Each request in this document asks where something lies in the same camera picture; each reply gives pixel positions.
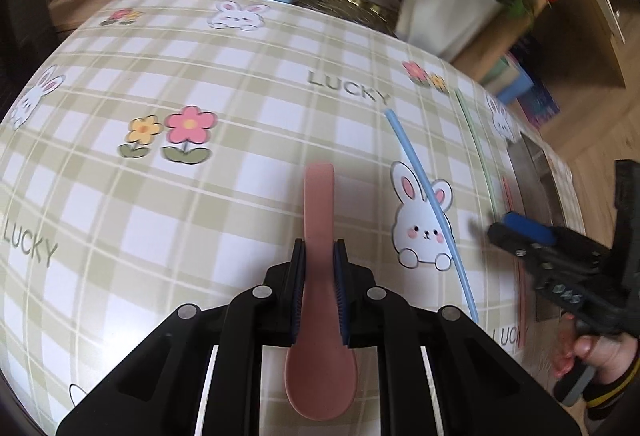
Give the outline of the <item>person's right hand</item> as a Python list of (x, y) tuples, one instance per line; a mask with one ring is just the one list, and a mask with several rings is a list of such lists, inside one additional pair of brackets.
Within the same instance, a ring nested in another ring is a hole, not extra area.
[(638, 340), (623, 333), (617, 338), (578, 335), (575, 317), (564, 314), (556, 332), (550, 361), (555, 378), (563, 378), (577, 359), (596, 369), (601, 384), (611, 384), (631, 367), (638, 350)]

